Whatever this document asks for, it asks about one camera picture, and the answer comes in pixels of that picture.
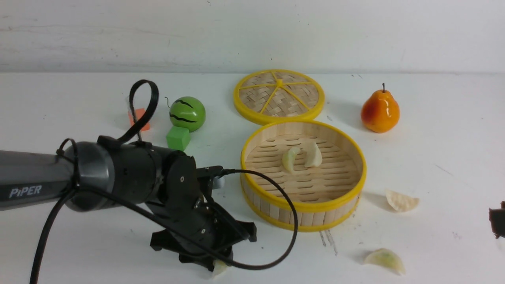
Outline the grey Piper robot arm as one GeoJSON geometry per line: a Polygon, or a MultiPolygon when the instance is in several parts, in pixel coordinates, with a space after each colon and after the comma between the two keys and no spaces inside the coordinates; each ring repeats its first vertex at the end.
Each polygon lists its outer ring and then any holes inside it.
{"type": "Polygon", "coordinates": [[[256,241],[252,222],[235,220],[220,205],[207,202],[221,166],[197,168],[195,159],[182,151],[123,144],[107,148],[78,142],[61,155],[1,151],[1,210],[23,208],[60,199],[79,185],[95,188],[125,201],[146,204],[169,230],[152,234],[153,250],[178,253],[182,263],[195,263],[213,271],[216,250],[229,259],[240,241],[256,241]]]}

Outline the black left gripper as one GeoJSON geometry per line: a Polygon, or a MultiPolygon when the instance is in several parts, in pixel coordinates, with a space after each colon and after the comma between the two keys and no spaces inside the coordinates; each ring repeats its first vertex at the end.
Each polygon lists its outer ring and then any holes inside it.
{"type": "Polygon", "coordinates": [[[177,253],[181,263],[194,263],[213,272],[218,259],[202,247],[232,260],[233,243],[256,242],[257,228],[253,222],[234,219],[213,200],[212,191],[202,191],[197,168],[195,159],[181,151],[164,158],[157,200],[147,205],[167,228],[152,234],[150,247],[177,253]]]}

